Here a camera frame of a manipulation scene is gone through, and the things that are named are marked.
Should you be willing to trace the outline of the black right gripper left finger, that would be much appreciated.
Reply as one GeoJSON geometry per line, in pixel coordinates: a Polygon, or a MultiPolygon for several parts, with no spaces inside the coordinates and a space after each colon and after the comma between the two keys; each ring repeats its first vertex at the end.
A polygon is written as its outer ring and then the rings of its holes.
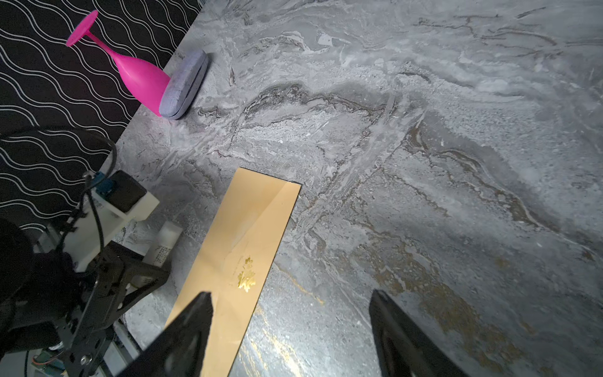
{"type": "Polygon", "coordinates": [[[199,376],[204,364],[214,308],[201,292],[121,376],[199,376]]]}

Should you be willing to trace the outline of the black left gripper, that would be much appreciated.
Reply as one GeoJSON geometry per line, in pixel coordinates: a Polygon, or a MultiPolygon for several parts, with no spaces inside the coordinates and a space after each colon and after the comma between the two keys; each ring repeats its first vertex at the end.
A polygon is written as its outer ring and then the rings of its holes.
{"type": "Polygon", "coordinates": [[[69,376],[91,376],[115,337],[113,324],[164,285],[170,272],[109,243],[85,272],[67,253],[1,253],[1,352],[64,346],[69,376]]]}

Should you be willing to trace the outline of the brown manila envelope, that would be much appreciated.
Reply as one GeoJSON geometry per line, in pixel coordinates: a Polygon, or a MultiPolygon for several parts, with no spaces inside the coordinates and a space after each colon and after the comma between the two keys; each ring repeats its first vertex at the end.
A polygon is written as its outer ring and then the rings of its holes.
{"type": "Polygon", "coordinates": [[[238,169],[166,323],[200,292],[213,316],[200,376],[227,376],[298,199],[301,186],[238,169]]]}

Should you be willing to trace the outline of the white glue stick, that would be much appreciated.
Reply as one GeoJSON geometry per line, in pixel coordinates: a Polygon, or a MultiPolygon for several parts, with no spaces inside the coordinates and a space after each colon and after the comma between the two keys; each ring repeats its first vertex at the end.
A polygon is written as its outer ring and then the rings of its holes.
{"type": "Polygon", "coordinates": [[[162,267],[180,238],[180,235],[182,235],[182,232],[182,227],[171,221],[166,221],[158,232],[151,247],[146,252],[143,262],[149,265],[162,267]]]}

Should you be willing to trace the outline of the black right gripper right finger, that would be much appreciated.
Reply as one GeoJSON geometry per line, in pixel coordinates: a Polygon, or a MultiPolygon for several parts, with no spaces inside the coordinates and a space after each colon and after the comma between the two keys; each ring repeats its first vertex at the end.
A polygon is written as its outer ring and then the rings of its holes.
{"type": "Polygon", "coordinates": [[[466,375],[385,291],[373,290],[369,314],[383,376],[466,375]]]}

